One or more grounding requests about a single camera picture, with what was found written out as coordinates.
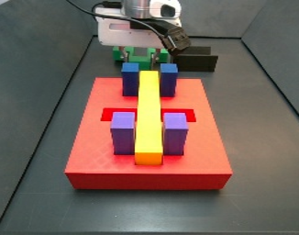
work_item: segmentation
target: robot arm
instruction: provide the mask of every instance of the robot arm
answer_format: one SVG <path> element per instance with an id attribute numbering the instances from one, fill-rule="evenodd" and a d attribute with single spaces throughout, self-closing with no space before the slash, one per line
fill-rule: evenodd
<path id="1" fill-rule="evenodd" d="M 123 0 L 120 8 L 109 8 L 104 4 L 95 13 L 100 16 L 97 35 L 103 45 L 165 48 L 171 56 L 189 46 L 179 19 L 181 7 L 177 0 Z"/>

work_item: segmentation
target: yellow block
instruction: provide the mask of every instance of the yellow block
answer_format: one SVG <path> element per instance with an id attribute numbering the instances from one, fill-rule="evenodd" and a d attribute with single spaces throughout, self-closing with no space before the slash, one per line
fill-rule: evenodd
<path id="1" fill-rule="evenodd" d="M 135 163 L 137 165 L 163 164 L 159 75 L 156 71 L 140 71 Z"/>

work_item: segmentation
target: gray floor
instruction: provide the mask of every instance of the gray floor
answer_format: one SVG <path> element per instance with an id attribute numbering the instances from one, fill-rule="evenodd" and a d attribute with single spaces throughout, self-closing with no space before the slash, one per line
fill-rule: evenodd
<path id="1" fill-rule="evenodd" d="M 63 174 L 96 76 L 119 76 L 93 40 L 0 232 L 299 231 L 299 117 L 238 39 L 195 39 L 219 55 L 204 83 L 234 176 L 209 192 L 76 191 Z"/>

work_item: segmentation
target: red platform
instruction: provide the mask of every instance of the red platform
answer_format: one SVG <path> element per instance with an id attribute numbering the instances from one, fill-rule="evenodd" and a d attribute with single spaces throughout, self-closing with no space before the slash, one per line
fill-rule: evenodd
<path id="1" fill-rule="evenodd" d="M 65 174 L 77 189 L 220 189 L 232 176 L 211 107 L 199 79 L 179 79 L 175 98 L 163 109 L 192 109 L 184 156 L 164 156 L 163 165 L 135 165 L 133 156 L 112 154 L 111 122 L 104 108 L 136 108 L 137 97 L 121 97 L 121 79 L 97 78 L 69 154 Z"/>

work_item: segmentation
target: white robot part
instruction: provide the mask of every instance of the white robot part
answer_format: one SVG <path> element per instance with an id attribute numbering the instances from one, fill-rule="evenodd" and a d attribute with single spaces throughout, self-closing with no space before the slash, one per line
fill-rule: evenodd
<path id="1" fill-rule="evenodd" d="M 152 0 L 149 4 L 149 15 L 155 18 L 179 18 L 181 6 L 177 0 Z"/>
<path id="2" fill-rule="evenodd" d="M 120 9 L 96 8 L 96 13 L 107 16 L 127 17 Z M 97 19 L 97 38 L 101 45 L 119 47 L 139 47 L 163 49 L 157 35 L 151 30 L 131 29 L 129 22 L 117 19 L 96 17 Z M 171 24 L 181 27 L 180 19 L 164 19 Z"/>
<path id="3" fill-rule="evenodd" d="M 179 18 L 181 6 L 177 0 L 123 0 L 123 15 L 132 18 Z"/>

